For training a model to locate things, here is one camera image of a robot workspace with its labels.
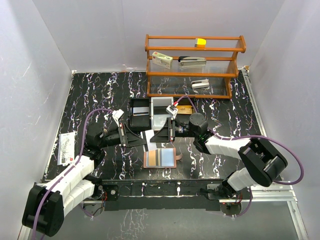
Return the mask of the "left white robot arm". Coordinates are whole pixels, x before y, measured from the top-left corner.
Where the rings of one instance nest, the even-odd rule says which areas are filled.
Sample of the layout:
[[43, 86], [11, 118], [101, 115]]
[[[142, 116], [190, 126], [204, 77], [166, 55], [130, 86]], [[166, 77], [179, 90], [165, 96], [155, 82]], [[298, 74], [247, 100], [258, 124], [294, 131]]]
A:
[[94, 195], [100, 180], [90, 174], [104, 159], [107, 147], [126, 148], [145, 145], [147, 141], [131, 131], [126, 123], [105, 130], [97, 123], [88, 125], [79, 155], [56, 178], [29, 191], [22, 225], [46, 236], [54, 236], [65, 216], [83, 200]]

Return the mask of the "silver magnetic stripe card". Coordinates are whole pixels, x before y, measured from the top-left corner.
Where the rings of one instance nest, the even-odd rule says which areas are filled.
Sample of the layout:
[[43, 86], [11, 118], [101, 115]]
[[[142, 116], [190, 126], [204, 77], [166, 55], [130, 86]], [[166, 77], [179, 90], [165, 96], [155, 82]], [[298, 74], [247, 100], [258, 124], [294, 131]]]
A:
[[142, 107], [133, 107], [132, 108], [132, 115], [133, 116], [148, 116], [150, 114], [149, 107], [142, 106]]

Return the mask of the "silver VIP card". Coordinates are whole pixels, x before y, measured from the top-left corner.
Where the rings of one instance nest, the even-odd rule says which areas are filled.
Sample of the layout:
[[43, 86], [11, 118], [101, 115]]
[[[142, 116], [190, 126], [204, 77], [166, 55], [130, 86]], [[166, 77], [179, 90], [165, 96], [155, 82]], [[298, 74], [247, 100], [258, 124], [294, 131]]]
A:
[[140, 133], [140, 136], [143, 140], [146, 141], [146, 144], [143, 145], [144, 152], [153, 151], [157, 149], [157, 145], [154, 142], [151, 142], [151, 138], [155, 135], [154, 130], [146, 130]]

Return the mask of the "gold magnetic stripe card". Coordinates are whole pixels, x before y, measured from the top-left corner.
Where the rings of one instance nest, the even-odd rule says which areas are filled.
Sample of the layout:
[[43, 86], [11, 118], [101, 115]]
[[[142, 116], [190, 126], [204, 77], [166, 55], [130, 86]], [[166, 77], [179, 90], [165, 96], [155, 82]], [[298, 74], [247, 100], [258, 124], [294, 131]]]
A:
[[159, 168], [161, 166], [161, 150], [152, 150], [145, 153], [145, 166], [147, 168]]

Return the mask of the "pink leather card holder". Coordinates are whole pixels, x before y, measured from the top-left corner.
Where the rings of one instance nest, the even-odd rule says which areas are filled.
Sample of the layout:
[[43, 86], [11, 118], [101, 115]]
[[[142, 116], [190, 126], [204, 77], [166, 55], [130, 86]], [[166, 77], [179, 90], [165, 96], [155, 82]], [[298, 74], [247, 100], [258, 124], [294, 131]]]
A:
[[145, 159], [146, 159], [146, 152], [144, 153], [143, 157], [143, 167], [145, 169], [175, 169], [177, 167], [177, 161], [182, 160], [182, 154], [177, 155], [175, 148], [158, 148], [156, 150], [161, 151], [161, 166], [160, 167], [146, 167]]

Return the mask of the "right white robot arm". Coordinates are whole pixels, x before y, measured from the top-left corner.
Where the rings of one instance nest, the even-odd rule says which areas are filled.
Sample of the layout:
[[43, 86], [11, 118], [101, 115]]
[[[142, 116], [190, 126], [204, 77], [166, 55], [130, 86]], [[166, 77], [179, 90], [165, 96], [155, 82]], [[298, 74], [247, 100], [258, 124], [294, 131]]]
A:
[[241, 190], [260, 185], [269, 187], [288, 166], [286, 158], [262, 136], [226, 139], [216, 136], [208, 128], [201, 113], [193, 113], [187, 125], [169, 117], [164, 126], [150, 139], [152, 143], [173, 142], [175, 137], [192, 137], [195, 148], [208, 155], [224, 155], [239, 159], [244, 167], [232, 172], [215, 188], [202, 188], [207, 199], [232, 198]]

